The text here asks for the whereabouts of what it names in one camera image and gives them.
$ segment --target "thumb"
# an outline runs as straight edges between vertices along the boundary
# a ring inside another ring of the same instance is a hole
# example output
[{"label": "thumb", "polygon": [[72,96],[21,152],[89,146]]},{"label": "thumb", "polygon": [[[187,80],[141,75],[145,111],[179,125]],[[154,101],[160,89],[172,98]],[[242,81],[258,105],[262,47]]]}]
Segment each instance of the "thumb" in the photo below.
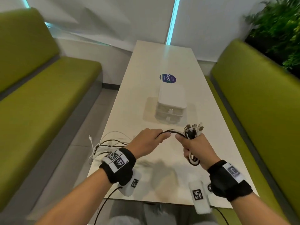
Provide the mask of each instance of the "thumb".
[{"label": "thumb", "polygon": [[189,139],[186,139],[185,137],[180,136],[179,134],[176,134],[175,138],[183,145],[183,147],[189,148]]},{"label": "thumb", "polygon": [[171,136],[171,134],[169,132],[165,132],[161,135],[159,135],[156,139],[156,141],[158,141],[159,143],[162,143],[165,139],[169,138]]}]

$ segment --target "wrist strap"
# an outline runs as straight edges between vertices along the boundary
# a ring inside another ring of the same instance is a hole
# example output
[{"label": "wrist strap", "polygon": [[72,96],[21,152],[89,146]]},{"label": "wrist strap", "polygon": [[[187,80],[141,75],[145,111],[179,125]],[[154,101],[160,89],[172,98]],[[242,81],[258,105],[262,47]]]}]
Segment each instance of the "wrist strap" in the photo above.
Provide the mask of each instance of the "wrist strap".
[{"label": "wrist strap", "polygon": [[207,171],[212,182],[212,192],[216,196],[224,197],[231,202],[253,192],[244,176],[224,160],[215,163]]},{"label": "wrist strap", "polygon": [[132,169],[136,161],[134,155],[122,147],[106,155],[99,167],[105,171],[110,183],[119,182],[120,185],[124,186],[132,178]]}]

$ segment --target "green cushion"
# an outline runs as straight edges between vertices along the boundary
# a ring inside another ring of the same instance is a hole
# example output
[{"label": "green cushion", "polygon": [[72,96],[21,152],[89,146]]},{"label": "green cushion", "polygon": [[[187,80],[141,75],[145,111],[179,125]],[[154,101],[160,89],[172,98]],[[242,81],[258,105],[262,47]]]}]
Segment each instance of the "green cushion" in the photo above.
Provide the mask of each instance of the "green cushion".
[{"label": "green cushion", "polygon": [[0,13],[0,32],[0,92],[59,54],[36,9]]},{"label": "green cushion", "polygon": [[[281,210],[271,188],[269,187],[266,179],[264,178],[263,174],[261,173],[257,163],[255,162],[255,159],[253,158],[251,152],[249,151],[246,143],[242,139],[240,133],[238,132],[238,129],[234,125],[229,113],[227,112],[221,98],[219,97],[217,91],[215,90],[212,82],[209,80],[208,77],[205,77],[207,80],[207,83],[212,91],[212,94],[219,106],[219,109],[224,117],[224,120],[228,126],[228,129],[231,133],[231,136],[238,148],[238,151],[240,152],[242,159],[247,167],[247,170],[251,176],[251,179],[257,189],[257,192],[260,196],[260,198],[275,212],[277,212],[279,215],[281,215],[283,218],[285,218],[283,211]],[[229,222],[229,224],[240,224],[239,220],[237,219],[237,215],[232,209],[226,209],[226,208],[219,208],[223,213],[225,213],[227,216],[226,218],[229,218],[232,220]],[[218,222],[224,220],[222,217],[218,219]]]},{"label": "green cushion", "polygon": [[95,61],[62,57],[0,102],[0,210],[98,76]]},{"label": "green cushion", "polygon": [[300,216],[300,81],[240,40],[211,73]]}]

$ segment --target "person's left hand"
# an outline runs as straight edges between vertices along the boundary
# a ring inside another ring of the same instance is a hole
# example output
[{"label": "person's left hand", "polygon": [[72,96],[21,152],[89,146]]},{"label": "person's left hand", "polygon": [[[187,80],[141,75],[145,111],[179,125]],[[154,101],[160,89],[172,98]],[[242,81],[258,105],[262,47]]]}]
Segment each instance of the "person's left hand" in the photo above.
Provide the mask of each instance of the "person's left hand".
[{"label": "person's left hand", "polygon": [[161,132],[161,129],[144,129],[125,148],[139,159],[153,152],[159,143],[171,136],[169,132],[159,135]]}]

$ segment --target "circular sticker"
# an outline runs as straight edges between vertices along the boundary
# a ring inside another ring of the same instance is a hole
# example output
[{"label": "circular sticker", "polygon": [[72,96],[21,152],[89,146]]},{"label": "circular sticker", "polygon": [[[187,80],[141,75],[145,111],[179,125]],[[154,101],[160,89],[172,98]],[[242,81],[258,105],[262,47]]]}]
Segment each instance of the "circular sticker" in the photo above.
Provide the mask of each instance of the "circular sticker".
[{"label": "circular sticker", "polygon": [[170,84],[175,83],[176,77],[174,77],[171,74],[163,74],[163,82],[170,83]]}]

